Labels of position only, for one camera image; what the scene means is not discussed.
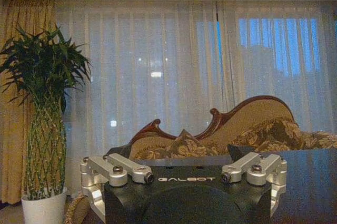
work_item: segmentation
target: floral upholstery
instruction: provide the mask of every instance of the floral upholstery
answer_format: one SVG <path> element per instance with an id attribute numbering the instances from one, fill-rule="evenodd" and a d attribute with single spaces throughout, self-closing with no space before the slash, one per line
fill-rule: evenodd
<path id="1" fill-rule="evenodd" d="M 171 145 L 143 149 L 135 155 L 135 159 L 203 157 L 206 155 L 218 155 L 218 153 L 214 147 L 205 147 L 186 130 L 183 130 Z"/>
<path id="2" fill-rule="evenodd" d="M 240 134 L 231 144 L 249 145 L 256 152 L 337 148 L 337 135 L 307 133 L 286 118 L 266 120 Z"/>
<path id="3" fill-rule="evenodd" d="M 254 125 L 238 135 L 231 144 L 252 146 L 255 152 L 337 148 L 337 135 L 302 132 L 289 118 L 279 117 Z M 140 150 L 135 159 L 203 157 L 227 153 L 227 149 L 221 152 L 215 142 L 202 144 L 183 130 L 170 145 L 147 147 Z"/>

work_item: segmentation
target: curtain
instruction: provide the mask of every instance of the curtain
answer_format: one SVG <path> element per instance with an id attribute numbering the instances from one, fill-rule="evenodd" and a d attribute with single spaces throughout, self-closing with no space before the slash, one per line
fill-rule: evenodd
<path id="1" fill-rule="evenodd" d="M 290 107 L 302 131 L 335 132 L 332 5 L 218 2 L 217 7 L 234 103 L 274 95 Z"/>
<path id="2" fill-rule="evenodd" d="M 329 3 L 57 2 L 56 18 L 92 64 L 64 118 L 72 193 L 83 157 L 128 143 L 152 120 L 196 135 L 209 109 L 228 112 L 255 95 L 284 100 L 303 131 L 335 132 Z"/>
<path id="3" fill-rule="evenodd" d="M 37 34 L 41 28 L 51 28 L 55 24 L 55 7 L 49 1 L 4 1 L 2 7 L 2 29 L 0 47 L 10 37 L 17 36 L 16 28 L 20 25 L 25 31 Z M 0 76 L 3 84 L 6 74 Z M 0 99 L 0 141 L 1 151 L 1 201 L 16 203 L 21 200 L 24 189 L 25 155 L 27 133 L 30 126 L 31 103 L 18 106 L 20 100 L 11 103 L 16 89 L 10 88 L 2 93 Z"/>
<path id="4" fill-rule="evenodd" d="M 179 135 L 204 131 L 226 110 L 215 2 L 58 2 L 57 22 L 92 64 L 84 92 L 69 92 L 67 187 L 79 164 L 128 143 L 160 119 Z"/>

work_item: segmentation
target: floor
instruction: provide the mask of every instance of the floor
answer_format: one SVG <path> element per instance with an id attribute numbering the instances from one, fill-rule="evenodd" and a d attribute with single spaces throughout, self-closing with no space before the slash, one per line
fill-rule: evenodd
<path id="1" fill-rule="evenodd" d="M 8 205 L 0 210 L 0 224 L 23 224 L 22 205 L 20 203 L 15 205 Z"/>

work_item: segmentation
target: metal clamp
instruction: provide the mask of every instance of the metal clamp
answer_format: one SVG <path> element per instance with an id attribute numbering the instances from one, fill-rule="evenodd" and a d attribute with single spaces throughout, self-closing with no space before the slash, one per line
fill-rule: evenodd
<path id="1" fill-rule="evenodd" d="M 113 187 L 127 184 L 127 175 L 136 183 L 152 183 L 154 175 L 149 166 L 139 165 L 117 153 L 102 157 L 86 157 L 80 164 L 82 193 L 89 197 L 90 206 L 105 222 L 105 204 L 100 184 L 107 181 Z"/>
<path id="2" fill-rule="evenodd" d="M 222 180 L 225 183 L 240 182 L 241 175 L 245 173 L 251 165 L 258 163 L 260 158 L 258 153 L 250 152 L 235 163 L 223 166 L 221 174 Z"/>
<path id="3" fill-rule="evenodd" d="M 277 154 L 267 158 L 250 152 L 233 164 L 222 167 L 222 180 L 225 183 L 241 181 L 242 173 L 247 173 L 247 182 L 262 186 L 267 181 L 272 185 L 270 216 L 273 216 L 280 201 L 280 195 L 286 190 L 287 161 Z"/>

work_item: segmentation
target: carved wooden trim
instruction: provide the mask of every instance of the carved wooden trim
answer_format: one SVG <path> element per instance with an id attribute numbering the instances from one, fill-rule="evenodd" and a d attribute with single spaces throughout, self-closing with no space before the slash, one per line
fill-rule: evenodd
<path id="1" fill-rule="evenodd" d="M 174 140 L 177 138 L 177 136 L 170 135 L 168 133 L 165 133 L 159 128 L 160 119 L 155 119 L 154 121 L 147 124 L 145 127 L 143 127 L 129 142 L 129 144 L 135 143 L 138 139 L 145 138 L 145 137 L 163 137 Z"/>
<path id="2" fill-rule="evenodd" d="M 219 128 L 221 128 L 231 117 L 234 116 L 234 114 L 240 110 L 242 107 L 246 106 L 247 104 L 254 102 L 256 100 L 275 100 L 280 103 L 282 103 L 288 110 L 289 113 L 292 116 L 292 119 L 294 119 L 292 112 L 290 111 L 287 104 L 285 104 L 281 99 L 276 98 L 275 96 L 269 96 L 269 95 L 261 95 L 261 96 L 254 96 L 252 98 L 246 99 L 245 101 L 238 104 L 234 109 L 232 109 L 228 113 L 221 113 L 216 108 L 213 108 L 210 110 L 210 113 L 213 115 L 211 123 L 206 128 L 205 131 L 202 133 L 194 136 L 196 139 L 201 140 L 204 139 L 211 134 L 213 134 L 215 131 L 217 131 Z M 151 123 L 147 124 L 145 127 L 143 127 L 130 141 L 130 144 L 135 143 L 138 139 L 145 138 L 145 137 L 163 137 L 167 139 L 174 140 L 177 138 L 177 136 L 170 135 L 168 133 L 165 133 L 159 128 L 160 119 L 155 119 Z"/>
<path id="3" fill-rule="evenodd" d="M 213 134 L 215 131 L 217 131 L 219 128 L 221 128 L 231 117 L 234 116 L 238 110 L 240 110 L 242 107 L 246 106 L 247 104 L 254 102 L 256 100 L 275 100 L 280 103 L 282 103 L 291 114 L 292 119 L 294 119 L 294 116 L 290 110 L 290 108 L 287 106 L 286 103 L 284 103 L 281 99 L 275 97 L 275 96 L 269 96 L 269 95 L 260 95 L 260 96 L 254 96 L 252 98 L 248 98 L 244 101 L 242 101 L 240 104 L 238 104 L 236 107 L 234 107 L 230 112 L 228 113 L 221 113 L 216 108 L 213 108 L 210 110 L 210 113 L 213 115 L 210 125 L 206 128 L 205 131 L 202 133 L 194 136 L 198 140 L 204 139 L 211 134 Z"/>

